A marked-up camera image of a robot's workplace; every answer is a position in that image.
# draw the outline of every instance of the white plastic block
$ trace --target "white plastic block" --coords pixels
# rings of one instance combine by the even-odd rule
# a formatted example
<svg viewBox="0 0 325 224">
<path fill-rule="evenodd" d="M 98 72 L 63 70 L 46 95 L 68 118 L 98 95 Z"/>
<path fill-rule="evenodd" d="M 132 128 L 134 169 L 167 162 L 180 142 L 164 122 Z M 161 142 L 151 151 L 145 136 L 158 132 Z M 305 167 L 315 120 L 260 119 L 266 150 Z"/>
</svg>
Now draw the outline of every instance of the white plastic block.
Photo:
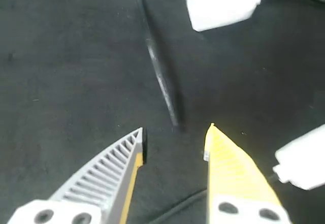
<svg viewBox="0 0 325 224">
<path fill-rule="evenodd" d="M 273 168 L 279 180 L 305 189 L 325 183 L 325 125 L 291 141 L 277 150 L 279 165 Z"/>
<path fill-rule="evenodd" d="M 204 31 L 248 19 L 261 0 L 186 0 L 192 28 Z"/>
</svg>

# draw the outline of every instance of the white plastic piece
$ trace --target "white plastic piece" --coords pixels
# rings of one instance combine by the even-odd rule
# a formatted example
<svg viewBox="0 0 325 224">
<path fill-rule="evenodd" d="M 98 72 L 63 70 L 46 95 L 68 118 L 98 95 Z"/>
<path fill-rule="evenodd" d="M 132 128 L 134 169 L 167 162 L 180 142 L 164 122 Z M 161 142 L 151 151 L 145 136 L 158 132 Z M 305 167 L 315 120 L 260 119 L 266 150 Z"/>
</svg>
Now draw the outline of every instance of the white plastic piece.
<svg viewBox="0 0 325 224">
<path fill-rule="evenodd" d="M 277 150 L 279 165 L 273 168 L 279 180 L 305 189 L 325 184 L 325 125 L 291 141 Z"/>
<path fill-rule="evenodd" d="M 101 209 L 94 205 L 34 200 L 19 207 L 8 224 L 100 224 L 101 217 Z"/>
<path fill-rule="evenodd" d="M 192 28 L 204 31 L 248 19 L 261 0 L 186 0 Z"/>
<path fill-rule="evenodd" d="M 209 217 L 212 224 L 291 224 L 287 211 L 280 205 L 223 195 L 215 199 Z"/>
</svg>

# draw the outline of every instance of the black cloth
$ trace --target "black cloth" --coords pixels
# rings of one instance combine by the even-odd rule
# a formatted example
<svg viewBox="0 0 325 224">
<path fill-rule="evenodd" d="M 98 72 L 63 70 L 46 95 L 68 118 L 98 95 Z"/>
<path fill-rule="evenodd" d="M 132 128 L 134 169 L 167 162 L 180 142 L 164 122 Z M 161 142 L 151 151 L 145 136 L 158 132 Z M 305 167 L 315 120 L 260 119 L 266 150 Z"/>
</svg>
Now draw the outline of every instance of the black cloth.
<svg viewBox="0 0 325 224">
<path fill-rule="evenodd" d="M 140 126 L 148 160 L 128 223 L 206 187 L 211 122 L 266 175 L 278 148 L 325 123 L 324 7 L 274 0 L 197 33 L 185 0 L 146 3 L 178 79 L 183 132 L 171 126 L 135 0 L 0 0 L 1 223 Z M 325 223 L 324 186 L 272 186 L 295 224 Z M 205 214 L 202 200 L 167 223 L 205 223 Z"/>
</svg>

